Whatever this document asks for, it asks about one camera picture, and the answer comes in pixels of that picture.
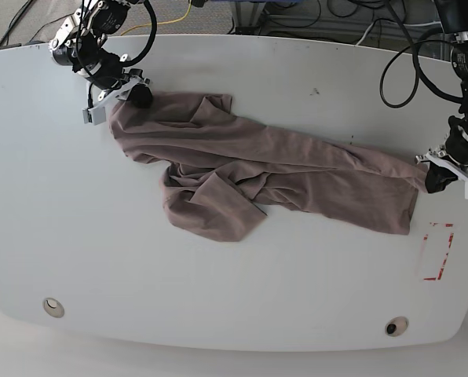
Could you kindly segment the table grommet hole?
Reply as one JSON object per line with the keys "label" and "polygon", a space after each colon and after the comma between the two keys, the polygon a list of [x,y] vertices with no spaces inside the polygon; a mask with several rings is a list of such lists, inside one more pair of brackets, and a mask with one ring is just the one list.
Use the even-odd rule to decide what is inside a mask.
{"label": "table grommet hole", "polygon": [[395,317],[385,326],[385,334],[389,337],[398,337],[406,332],[409,326],[407,317]]}
{"label": "table grommet hole", "polygon": [[53,318],[59,319],[65,314],[64,307],[55,298],[45,298],[42,306],[46,313]]}

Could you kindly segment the mauve t-shirt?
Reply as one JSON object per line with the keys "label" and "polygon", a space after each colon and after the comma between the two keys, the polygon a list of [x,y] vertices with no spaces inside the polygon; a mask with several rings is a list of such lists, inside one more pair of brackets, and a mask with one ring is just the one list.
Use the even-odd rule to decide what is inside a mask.
{"label": "mauve t-shirt", "polygon": [[406,235],[426,170],[375,149],[340,145],[234,115],[228,94],[160,92],[149,108],[117,104],[108,125],[126,157],[168,166],[163,209],[175,227],[237,242],[263,206]]}

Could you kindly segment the left table grommet hole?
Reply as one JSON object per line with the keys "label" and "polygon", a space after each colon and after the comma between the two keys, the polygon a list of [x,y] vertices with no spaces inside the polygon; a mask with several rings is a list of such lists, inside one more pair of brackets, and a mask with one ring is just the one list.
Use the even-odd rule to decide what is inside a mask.
{"label": "left table grommet hole", "polygon": [[46,313],[53,318],[59,319],[65,314],[64,307],[55,298],[45,298],[42,306]]}

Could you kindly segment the right table grommet hole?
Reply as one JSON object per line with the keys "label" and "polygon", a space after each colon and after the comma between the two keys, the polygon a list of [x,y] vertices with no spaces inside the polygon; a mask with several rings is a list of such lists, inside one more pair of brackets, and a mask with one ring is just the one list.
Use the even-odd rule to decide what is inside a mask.
{"label": "right table grommet hole", "polygon": [[398,337],[406,332],[409,326],[407,317],[395,317],[385,326],[385,334],[389,337]]}

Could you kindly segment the red tape rectangle marking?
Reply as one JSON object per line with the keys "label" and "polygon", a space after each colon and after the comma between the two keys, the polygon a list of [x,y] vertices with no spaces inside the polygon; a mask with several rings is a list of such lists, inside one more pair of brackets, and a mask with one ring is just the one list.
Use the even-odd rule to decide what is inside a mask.
{"label": "red tape rectangle marking", "polygon": [[452,223],[430,222],[424,233],[415,275],[421,281],[441,280],[455,235]]}

